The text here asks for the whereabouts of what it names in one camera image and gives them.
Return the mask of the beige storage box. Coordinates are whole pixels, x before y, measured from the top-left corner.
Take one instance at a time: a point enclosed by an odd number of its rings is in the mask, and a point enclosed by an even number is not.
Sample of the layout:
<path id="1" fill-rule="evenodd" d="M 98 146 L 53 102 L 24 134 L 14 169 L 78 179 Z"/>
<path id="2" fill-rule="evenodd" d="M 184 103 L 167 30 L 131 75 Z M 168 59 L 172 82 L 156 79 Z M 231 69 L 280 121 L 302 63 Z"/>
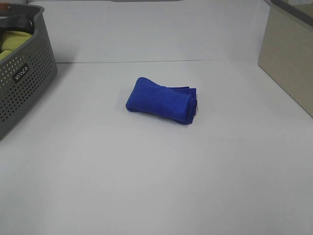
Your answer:
<path id="1" fill-rule="evenodd" d="M 272 0 L 258 65 L 313 114 L 313 2 Z"/>

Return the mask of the grey perforated laundry basket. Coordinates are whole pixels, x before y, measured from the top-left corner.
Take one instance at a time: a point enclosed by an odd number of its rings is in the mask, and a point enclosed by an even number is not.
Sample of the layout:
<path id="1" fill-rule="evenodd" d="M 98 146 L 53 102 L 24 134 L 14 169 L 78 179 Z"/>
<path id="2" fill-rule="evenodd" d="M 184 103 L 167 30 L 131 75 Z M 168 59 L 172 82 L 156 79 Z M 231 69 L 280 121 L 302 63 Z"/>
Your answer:
<path id="1" fill-rule="evenodd" d="M 43 17 L 36 5 L 0 4 L 0 36 L 21 31 L 32 37 L 0 63 L 0 137 L 28 113 L 57 74 Z"/>

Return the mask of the yellow-green towel in basket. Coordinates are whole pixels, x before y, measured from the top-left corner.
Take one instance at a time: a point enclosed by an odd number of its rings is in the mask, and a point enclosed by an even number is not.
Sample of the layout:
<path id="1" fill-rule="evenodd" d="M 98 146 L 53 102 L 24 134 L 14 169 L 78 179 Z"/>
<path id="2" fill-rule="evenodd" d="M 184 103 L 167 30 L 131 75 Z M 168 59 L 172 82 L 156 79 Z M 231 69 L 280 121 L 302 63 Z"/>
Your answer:
<path id="1" fill-rule="evenodd" d="M 0 38 L 0 62 L 27 42 L 32 34 L 21 31 L 5 31 Z"/>

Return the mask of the blue microfibre towel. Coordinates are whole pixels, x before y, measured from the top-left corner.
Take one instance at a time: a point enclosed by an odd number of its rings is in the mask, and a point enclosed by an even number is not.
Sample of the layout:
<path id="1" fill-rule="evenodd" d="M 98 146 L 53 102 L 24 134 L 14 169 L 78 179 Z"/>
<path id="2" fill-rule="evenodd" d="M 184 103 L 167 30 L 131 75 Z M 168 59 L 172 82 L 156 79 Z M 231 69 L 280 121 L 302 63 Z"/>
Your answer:
<path id="1" fill-rule="evenodd" d="M 190 87 L 165 87 L 140 77 L 126 102 L 126 109 L 188 125 L 196 115 L 197 90 Z"/>

